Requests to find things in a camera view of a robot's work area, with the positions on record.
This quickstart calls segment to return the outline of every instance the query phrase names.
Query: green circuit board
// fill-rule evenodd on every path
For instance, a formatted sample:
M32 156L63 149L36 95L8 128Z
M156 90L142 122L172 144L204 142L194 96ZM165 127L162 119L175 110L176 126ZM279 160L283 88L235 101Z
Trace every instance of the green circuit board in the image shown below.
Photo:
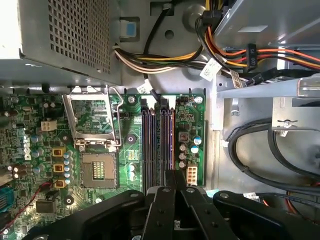
M64 164L61 155L54 156L53 150L60 150L72 159L68 166L72 168L70 183L58 187L58 196L54 200L54 211L38 212L36 201L45 199L45 193L39 193L35 201L16 219L13 227L3 236L4 240L20 240L33 227L48 225L56 220L66 217L81 209L87 208L101 200L108 199L126 190L134 189L143 191L143 143L142 143L142 116L140 99L142 95L122 95L124 104L120 111L120 129L122 146L118 149L104 148L100 145L90 146L86 153L79 152L74 146L68 118L65 113L61 95L6 95L2 97L1 106L3 110L17 110L17 114L11 117L3 117L2 121L8 121L0 129L0 167L12 164L26 165L26 175L14 179L9 186L14 191L14 203L10 212L14 216L26 203L29 202L39 185L52 181L65 180L64 172L57 168L57 164ZM128 97L134 97L135 102L129 103ZM177 143L174 148L175 169L179 169L179 132L188 133L186 145L186 164L196 164L197 185L204 184L204 162L205 162L205 101L195 103L194 99L204 95L177 94L175 106L175 138ZM112 109L119 102L117 96L110 97ZM109 133L110 125L103 109L103 101L74 101L72 102L75 116L77 117L77 130L81 133ZM57 120L56 129L42 131L41 122L48 121L51 117ZM113 118L114 128L118 129L118 119ZM129 142L128 136L133 136L134 141ZM193 139L200 137L198 153L193 154L191 147L195 144ZM32 153L42 149L42 155L34 157ZM96 156L108 159L106 164L112 165L108 172L110 181L108 186L92 186L86 182L86 168L84 162L88 159L95 163Z

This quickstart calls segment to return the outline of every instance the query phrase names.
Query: integrated circuit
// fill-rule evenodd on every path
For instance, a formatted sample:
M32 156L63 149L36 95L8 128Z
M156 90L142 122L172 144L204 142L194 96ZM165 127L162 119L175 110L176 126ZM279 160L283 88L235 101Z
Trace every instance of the integrated circuit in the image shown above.
M38 200L35 202L35 210L38 214L53 214L56 208L56 201Z
M82 155L82 181L85 188L112 189L117 186L116 156L110 153Z

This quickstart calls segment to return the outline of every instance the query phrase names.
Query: motherboard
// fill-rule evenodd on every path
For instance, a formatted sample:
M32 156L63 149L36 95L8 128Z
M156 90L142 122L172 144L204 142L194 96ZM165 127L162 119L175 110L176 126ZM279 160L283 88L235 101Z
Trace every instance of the motherboard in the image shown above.
M12 223L3 239L20 240L127 190L146 193L164 185L167 169L204 184L203 94L107 97L2 96L0 167L11 179L1 183L0 211Z

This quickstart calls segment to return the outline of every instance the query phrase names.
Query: ventilated metal grille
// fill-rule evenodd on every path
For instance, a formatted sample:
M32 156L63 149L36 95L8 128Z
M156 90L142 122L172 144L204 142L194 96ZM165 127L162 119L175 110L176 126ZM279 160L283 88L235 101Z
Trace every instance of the ventilated metal grille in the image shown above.
M110 74L108 0L48 0L53 51Z

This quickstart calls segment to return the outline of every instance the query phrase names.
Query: metal bracket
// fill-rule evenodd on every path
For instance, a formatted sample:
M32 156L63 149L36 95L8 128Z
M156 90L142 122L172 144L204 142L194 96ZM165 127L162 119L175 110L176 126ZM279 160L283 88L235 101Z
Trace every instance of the metal bracket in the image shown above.
M121 137L121 126L120 126L120 107L124 104L124 99L120 93L111 86L106 85L105 93L98 91L92 86L87 86L86 90L83 91L79 86L76 86L70 94L65 94L62 96L65 112L67 114L68 122L70 125L72 137L74 139L74 144L79 146L81 152L85 152L86 146L89 144L92 145L104 145L107 147L120 147L122 145ZM119 139L117 140L114 122L113 122L113 113L110 103L110 93L109 90L113 90L119 97L120 103L116 105L117 111L117 121L118 121L118 132ZM111 127L110 133L103 134L88 134L80 133L77 131L78 119L75 116L72 101L104 101L105 102L105 111L107 115L107 121Z

